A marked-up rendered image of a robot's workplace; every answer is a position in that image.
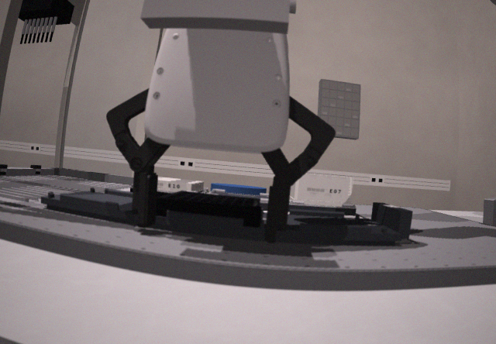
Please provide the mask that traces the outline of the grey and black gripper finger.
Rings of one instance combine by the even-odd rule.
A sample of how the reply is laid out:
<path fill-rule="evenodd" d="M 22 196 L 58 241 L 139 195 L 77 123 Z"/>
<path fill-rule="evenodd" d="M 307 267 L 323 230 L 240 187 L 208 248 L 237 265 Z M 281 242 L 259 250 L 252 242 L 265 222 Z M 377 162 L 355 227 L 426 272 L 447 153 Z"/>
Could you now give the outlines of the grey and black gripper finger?
<path fill-rule="evenodd" d="M 108 111 L 106 118 L 115 144 L 125 157 L 133 178 L 133 214 L 138 215 L 138 227 L 146 228 L 156 221 L 157 182 L 154 164 L 171 145 L 157 143 L 149 137 L 140 146 L 132 137 L 129 120 L 145 112 L 149 88 Z"/>
<path fill-rule="evenodd" d="M 305 150 L 290 163 L 281 149 L 262 152 L 274 173 L 267 206 L 265 241 L 275 243 L 276 232 L 286 231 L 291 186 L 319 161 L 336 135 L 331 125 L 290 96 L 289 119 L 311 135 Z"/>

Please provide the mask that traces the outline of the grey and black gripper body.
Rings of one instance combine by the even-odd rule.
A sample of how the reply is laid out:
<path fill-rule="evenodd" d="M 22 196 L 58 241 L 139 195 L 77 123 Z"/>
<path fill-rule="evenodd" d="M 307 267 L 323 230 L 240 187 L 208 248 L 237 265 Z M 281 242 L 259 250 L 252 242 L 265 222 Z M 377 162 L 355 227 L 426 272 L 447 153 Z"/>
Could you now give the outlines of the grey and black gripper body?
<path fill-rule="evenodd" d="M 287 34 L 167 29 L 144 130 L 171 146 L 262 154 L 284 145 L 289 101 Z"/>

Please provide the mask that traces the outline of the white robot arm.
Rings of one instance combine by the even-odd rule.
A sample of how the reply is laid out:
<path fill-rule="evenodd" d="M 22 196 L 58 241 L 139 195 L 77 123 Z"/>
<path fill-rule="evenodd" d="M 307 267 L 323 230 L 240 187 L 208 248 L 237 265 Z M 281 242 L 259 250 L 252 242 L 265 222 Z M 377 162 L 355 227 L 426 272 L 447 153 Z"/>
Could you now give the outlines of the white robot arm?
<path fill-rule="evenodd" d="M 232 29 L 288 34 L 296 0 L 144 0 L 149 29 Z"/>

